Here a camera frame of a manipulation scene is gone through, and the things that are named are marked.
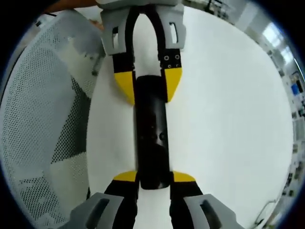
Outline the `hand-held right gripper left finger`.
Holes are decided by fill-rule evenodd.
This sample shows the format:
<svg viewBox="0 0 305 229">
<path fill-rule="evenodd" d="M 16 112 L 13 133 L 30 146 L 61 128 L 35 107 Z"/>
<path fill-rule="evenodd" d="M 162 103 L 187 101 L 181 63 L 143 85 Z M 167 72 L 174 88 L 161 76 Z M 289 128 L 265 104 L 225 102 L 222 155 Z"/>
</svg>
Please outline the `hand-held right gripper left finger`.
<svg viewBox="0 0 305 229">
<path fill-rule="evenodd" d="M 137 216 L 136 171 L 118 174 L 103 193 L 95 193 L 71 211 L 70 229 L 132 229 Z"/>
</svg>

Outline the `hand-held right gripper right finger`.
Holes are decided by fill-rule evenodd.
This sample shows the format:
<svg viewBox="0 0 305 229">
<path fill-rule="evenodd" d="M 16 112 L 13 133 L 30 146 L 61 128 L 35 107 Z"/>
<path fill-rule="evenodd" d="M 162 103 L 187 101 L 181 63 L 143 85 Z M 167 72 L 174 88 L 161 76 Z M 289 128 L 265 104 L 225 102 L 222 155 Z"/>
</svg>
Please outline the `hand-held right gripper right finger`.
<svg viewBox="0 0 305 229">
<path fill-rule="evenodd" d="M 170 217 L 174 229 L 236 229 L 236 214 L 211 194 L 203 194 L 195 178 L 173 171 Z"/>
</svg>

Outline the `person's left hand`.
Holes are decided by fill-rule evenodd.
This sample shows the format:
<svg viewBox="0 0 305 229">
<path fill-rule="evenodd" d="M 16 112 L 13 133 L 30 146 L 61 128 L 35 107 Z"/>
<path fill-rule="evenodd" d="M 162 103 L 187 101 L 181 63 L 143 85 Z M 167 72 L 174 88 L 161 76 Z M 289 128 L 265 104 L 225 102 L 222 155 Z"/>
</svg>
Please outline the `person's left hand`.
<svg viewBox="0 0 305 229">
<path fill-rule="evenodd" d="M 99 30 L 103 31 L 104 30 L 104 26 L 101 22 L 95 21 L 95 20 L 89 20 L 96 28 L 98 28 Z"/>
</svg>

